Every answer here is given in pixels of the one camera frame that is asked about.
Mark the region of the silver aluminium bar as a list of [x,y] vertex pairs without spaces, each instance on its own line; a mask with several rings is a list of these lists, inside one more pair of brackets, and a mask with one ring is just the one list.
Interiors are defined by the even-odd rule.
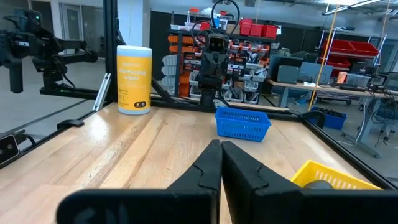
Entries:
[[108,92],[109,84],[111,81],[111,74],[110,73],[105,73],[103,81],[101,83],[101,86],[98,90],[98,94],[95,99],[95,103],[93,105],[93,111],[99,111],[104,104],[104,101],[106,99],[106,95]]

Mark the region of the yellow plastic basket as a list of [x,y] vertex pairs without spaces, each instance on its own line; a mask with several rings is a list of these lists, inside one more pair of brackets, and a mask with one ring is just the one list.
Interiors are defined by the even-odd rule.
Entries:
[[380,187],[312,160],[307,160],[290,179],[291,182],[301,187],[316,180],[328,182],[334,189],[381,190]]

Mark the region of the red storage bin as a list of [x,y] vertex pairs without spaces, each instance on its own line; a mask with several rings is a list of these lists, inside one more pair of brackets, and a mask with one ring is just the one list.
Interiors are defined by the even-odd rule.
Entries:
[[249,36],[251,33],[252,19],[242,18],[239,21],[239,34]]
[[344,54],[351,54],[355,50],[351,42],[348,40],[334,39],[332,42],[330,42],[328,48],[326,47],[326,43],[327,40],[325,39],[321,44],[321,47],[323,50],[327,50],[329,53],[338,52]]
[[267,39],[276,39],[278,28],[279,27],[275,25],[264,25],[262,36]]
[[253,37],[263,37],[263,30],[264,30],[264,25],[262,24],[252,24],[251,25],[251,31],[250,31],[250,36]]
[[353,46],[353,53],[356,55],[365,55],[375,57],[378,55],[379,50],[373,46],[372,43],[369,42],[356,42],[350,41],[350,44]]

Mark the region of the black aluminium table frame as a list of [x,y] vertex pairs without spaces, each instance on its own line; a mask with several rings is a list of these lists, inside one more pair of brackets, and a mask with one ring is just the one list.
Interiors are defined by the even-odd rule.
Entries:
[[[116,100],[116,48],[119,45],[125,45],[121,33],[119,31],[119,21],[117,19],[117,2],[116,0],[104,0],[105,4],[105,47],[106,47],[106,73],[111,74],[111,81],[105,101],[112,103]],[[94,97],[86,100],[95,100],[98,91],[95,90]],[[398,190],[398,180],[391,182],[389,179],[383,177],[375,170],[366,165],[354,154],[349,152],[345,147],[338,143],[335,139],[323,131],[324,115],[319,111],[309,111],[304,114],[299,114],[293,111],[276,108],[261,108],[260,106],[252,106],[252,111],[265,112],[270,119],[277,119],[282,121],[302,122],[311,132],[315,133],[323,142],[329,144],[331,148],[336,151],[344,160],[353,165],[362,175],[369,179],[374,185],[384,189]]]

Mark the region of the grey monitor back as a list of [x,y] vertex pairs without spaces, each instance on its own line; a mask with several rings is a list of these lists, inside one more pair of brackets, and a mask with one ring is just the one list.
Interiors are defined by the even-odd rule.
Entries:
[[313,83],[316,83],[317,80],[319,80],[318,83],[321,85],[328,84],[330,82],[333,66],[324,65],[322,72],[319,73],[320,69],[321,69],[321,64],[303,62],[300,67],[298,80],[303,82],[313,82]]

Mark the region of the grey equipment case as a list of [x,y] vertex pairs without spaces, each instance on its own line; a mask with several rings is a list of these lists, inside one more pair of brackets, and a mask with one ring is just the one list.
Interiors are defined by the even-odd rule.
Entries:
[[277,82],[296,84],[299,78],[300,68],[291,65],[280,65],[277,72]]

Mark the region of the shelf with orange white bins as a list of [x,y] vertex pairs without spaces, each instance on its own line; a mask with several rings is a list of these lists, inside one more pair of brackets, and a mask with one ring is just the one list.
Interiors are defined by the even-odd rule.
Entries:
[[228,102],[256,105],[267,75],[271,45],[275,39],[239,34],[238,18],[226,11],[200,12],[191,8],[186,15],[170,14],[167,32],[169,51],[162,58],[161,85],[171,95],[200,99],[198,73],[205,32],[212,29],[228,38],[229,65],[220,96]]

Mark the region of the blue plastic basket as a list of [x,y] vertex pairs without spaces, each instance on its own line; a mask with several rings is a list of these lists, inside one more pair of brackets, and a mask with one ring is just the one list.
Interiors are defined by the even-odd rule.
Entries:
[[264,112],[229,107],[216,109],[216,131],[219,136],[261,142],[272,126]]

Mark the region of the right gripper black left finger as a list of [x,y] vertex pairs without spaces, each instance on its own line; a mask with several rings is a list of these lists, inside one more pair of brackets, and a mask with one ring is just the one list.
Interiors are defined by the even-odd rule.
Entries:
[[212,140],[166,189],[84,189],[65,197],[57,224],[218,224],[223,150]]

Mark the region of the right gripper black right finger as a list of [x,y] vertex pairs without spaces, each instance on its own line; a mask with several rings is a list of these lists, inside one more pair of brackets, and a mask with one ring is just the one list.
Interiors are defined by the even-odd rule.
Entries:
[[398,190],[305,189],[230,141],[222,148],[233,224],[398,224]]

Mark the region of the wooden desk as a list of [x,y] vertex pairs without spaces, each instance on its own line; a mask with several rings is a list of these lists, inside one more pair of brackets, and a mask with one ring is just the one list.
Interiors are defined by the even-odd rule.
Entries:
[[393,100],[398,100],[398,93],[390,90],[386,90],[384,93],[373,93],[371,91],[353,91],[353,90],[342,90],[339,88],[335,87],[330,87],[330,86],[321,86],[321,85],[316,85],[316,84],[311,84],[311,85],[305,85],[304,83],[296,83],[296,84],[289,84],[289,83],[280,83],[280,82],[275,82],[270,79],[266,79],[267,83],[270,83],[272,86],[279,86],[281,87],[282,93],[280,94],[280,99],[279,99],[279,107],[287,107],[288,102],[287,99],[289,97],[289,90],[300,90],[300,91],[307,91],[309,93],[317,93],[319,92],[319,96],[321,94],[326,94],[327,96],[333,96],[333,95],[338,95],[338,96],[343,96],[345,98],[349,98],[352,96],[357,96],[357,97],[375,97],[375,98],[392,98]]

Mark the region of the yellow disinfecting wipes canister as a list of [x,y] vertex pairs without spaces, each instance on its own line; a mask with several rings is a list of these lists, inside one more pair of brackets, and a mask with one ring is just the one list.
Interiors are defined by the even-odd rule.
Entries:
[[142,115],[150,111],[152,91],[152,49],[117,46],[118,110]]

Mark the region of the ceiling light strip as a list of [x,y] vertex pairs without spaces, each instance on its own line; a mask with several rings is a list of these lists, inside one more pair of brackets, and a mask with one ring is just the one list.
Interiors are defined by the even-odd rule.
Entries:
[[334,14],[334,13],[337,13],[337,12],[346,11],[346,10],[354,9],[354,8],[361,7],[361,6],[367,6],[367,5],[374,4],[374,3],[377,3],[377,2],[381,2],[381,1],[382,0],[361,1],[361,2],[357,2],[357,3],[349,5],[349,6],[336,7],[335,9],[322,12],[321,15],[328,16],[328,15],[331,15],[331,14]]

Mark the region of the black frame clamp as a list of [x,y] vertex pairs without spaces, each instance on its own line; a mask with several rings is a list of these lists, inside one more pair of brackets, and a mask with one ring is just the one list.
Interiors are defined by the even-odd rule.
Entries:
[[67,119],[64,120],[60,123],[57,124],[57,129],[61,130],[61,129],[68,129],[71,127],[81,127],[83,126],[85,123],[79,119]]

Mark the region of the blue floor bin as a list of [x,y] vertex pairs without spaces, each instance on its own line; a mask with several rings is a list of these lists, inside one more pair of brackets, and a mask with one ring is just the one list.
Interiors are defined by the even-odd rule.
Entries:
[[324,127],[342,130],[344,122],[347,120],[348,115],[344,113],[340,113],[338,111],[334,111],[328,108],[321,108],[317,106],[313,106],[311,108],[312,111],[320,111],[325,114],[325,124]]

